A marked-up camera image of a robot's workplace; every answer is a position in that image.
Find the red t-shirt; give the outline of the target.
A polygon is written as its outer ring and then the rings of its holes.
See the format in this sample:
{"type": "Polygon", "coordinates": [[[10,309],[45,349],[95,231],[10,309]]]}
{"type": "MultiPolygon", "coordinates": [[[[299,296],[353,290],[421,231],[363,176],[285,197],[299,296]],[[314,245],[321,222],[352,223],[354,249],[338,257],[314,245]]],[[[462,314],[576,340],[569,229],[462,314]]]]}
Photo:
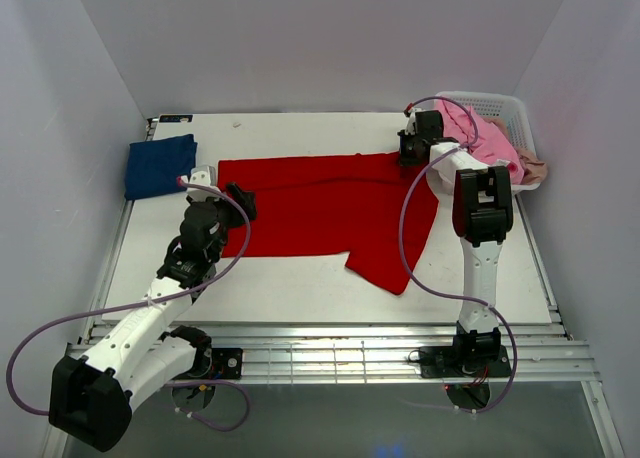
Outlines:
{"type": "Polygon", "coordinates": [[[222,160],[221,185],[255,195],[252,232],[229,232],[223,255],[344,253],[369,283],[402,294],[434,225],[439,200],[417,167],[392,153],[222,160]]]}

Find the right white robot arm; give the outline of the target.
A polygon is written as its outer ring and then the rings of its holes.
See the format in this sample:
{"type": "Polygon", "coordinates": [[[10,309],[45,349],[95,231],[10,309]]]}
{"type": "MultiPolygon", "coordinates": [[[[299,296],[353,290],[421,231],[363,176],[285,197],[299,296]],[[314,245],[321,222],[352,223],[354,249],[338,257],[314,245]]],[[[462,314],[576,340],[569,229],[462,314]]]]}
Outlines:
{"type": "Polygon", "coordinates": [[[438,111],[407,109],[404,114],[408,123],[398,132],[399,163],[430,165],[452,183],[452,224],[464,263],[465,298],[452,344],[420,348],[421,375],[506,377],[511,368],[494,307],[499,255],[513,226],[509,171],[482,163],[445,136],[438,111]]]}

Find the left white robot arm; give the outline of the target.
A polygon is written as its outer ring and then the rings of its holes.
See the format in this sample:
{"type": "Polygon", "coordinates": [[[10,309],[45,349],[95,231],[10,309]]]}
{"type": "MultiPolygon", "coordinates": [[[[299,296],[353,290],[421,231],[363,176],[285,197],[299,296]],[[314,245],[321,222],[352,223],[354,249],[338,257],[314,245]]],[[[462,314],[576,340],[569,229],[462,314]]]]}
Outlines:
{"type": "Polygon", "coordinates": [[[191,184],[187,202],[143,305],[83,355],[54,367],[49,423],[98,451],[113,448],[133,412],[167,383],[186,379],[199,391],[218,376],[211,338],[171,325],[215,279],[230,230],[256,219],[256,197],[235,183],[224,191],[191,184]]]}

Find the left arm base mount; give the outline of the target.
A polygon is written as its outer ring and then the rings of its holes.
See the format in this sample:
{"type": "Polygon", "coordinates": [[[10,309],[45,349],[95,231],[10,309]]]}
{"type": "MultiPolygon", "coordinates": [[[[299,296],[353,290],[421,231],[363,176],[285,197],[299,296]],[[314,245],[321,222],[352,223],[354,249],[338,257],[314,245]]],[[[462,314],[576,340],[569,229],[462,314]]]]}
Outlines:
{"type": "MultiPolygon", "coordinates": [[[[212,338],[204,331],[179,326],[168,336],[187,341],[196,349],[191,369],[177,376],[178,380],[236,380],[242,374],[243,350],[241,348],[216,348],[212,338]]],[[[171,391],[174,403],[188,411],[205,409],[213,400],[216,388],[212,385],[197,385],[194,388],[175,388],[171,391]]]]}

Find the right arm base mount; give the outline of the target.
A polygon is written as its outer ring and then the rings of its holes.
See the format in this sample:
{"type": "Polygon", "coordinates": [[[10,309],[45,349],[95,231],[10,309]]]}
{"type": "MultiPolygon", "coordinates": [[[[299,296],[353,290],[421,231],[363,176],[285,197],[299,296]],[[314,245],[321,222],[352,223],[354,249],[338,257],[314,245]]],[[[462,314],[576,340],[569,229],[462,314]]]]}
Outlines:
{"type": "Polygon", "coordinates": [[[454,407],[478,412],[489,406],[491,378],[512,376],[507,350],[495,357],[461,358],[453,346],[424,346],[409,352],[407,362],[418,367],[423,379],[441,379],[454,407]]]}

